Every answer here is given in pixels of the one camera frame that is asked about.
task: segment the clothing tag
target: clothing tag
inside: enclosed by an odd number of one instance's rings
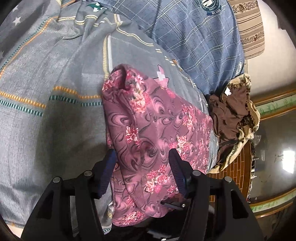
[[[231,95],[230,89],[228,87],[226,87],[226,90],[224,92],[227,96]]]

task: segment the pile of clothes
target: pile of clothes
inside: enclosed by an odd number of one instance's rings
[[[17,2],[0,9],[9,13],[0,26],[6,223],[23,228],[54,177],[77,177],[110,147],[118,162],[95,200],[104,233],[112,223],[162,217],[169,211],[162,200],[183,198],[170,149],[215,173],[257,130],[244,48],[226,0],[212,7],[201,0]],[[76,234],[75,197],[70,208]]]

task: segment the pink floral cloth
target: pink floral cloth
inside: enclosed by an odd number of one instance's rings
[[[128,65],[117,66],[102,88],[107,143],[117,152],[111,178],[117,226],[137,224],[169,210],[161,200],[180,199],[168,162],[176,148],[193,169],[205,173],[210,116],[168,89],[158,66],[152,79]]]

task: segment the metal pin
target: metal pin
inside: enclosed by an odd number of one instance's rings
[[[55,177],[55,178],[52,180],[52,182],[54,182],[54,183],[58,183],[60,180],[61,180],[61,179],[60,179],[59,177]]]
[[[230,183],[232,181],[232,178],[229,176],[224,177],[224,180]]]
[[[85,171],[85,172],[84,172],[84,175],[85,175],[86,177],[89,177],[89,176],[92,175],[92,171]]]
[[[200,176],[200,171],[199,170],[194,170],[193,172],[192,172],[192,174],[194,175],[194,176],[196,176],[196,177],[198,177],[198,176]]]

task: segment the logo patch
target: logo patch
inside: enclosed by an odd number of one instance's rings
[[[107,9],[107,8],[105,8],[105,7],[101,7],[101,5],[100,5],[98,2],[96,2],[96,3],[91,3],[91,4],[87,5],[87,7],[91,7],[91,8],[93,8],[94,12],[98,12],[98,11],[100,11],[100,10],[102,10],[102,9]]]
[[[237,67],[237,70],[236,70],[236,72],[235,72],[235,77],[238,76],[238,75],[240,75],[240,73],[242,72],[242,68],[243,68],[243,64],[242,64],[242,62],[240,61],[240,62],[239,62],[239,65],[238,65],[238,67]]]
[[[208,16],[215,15],[221,12],[221,5],[219,0],[199,0],[200,5]]]

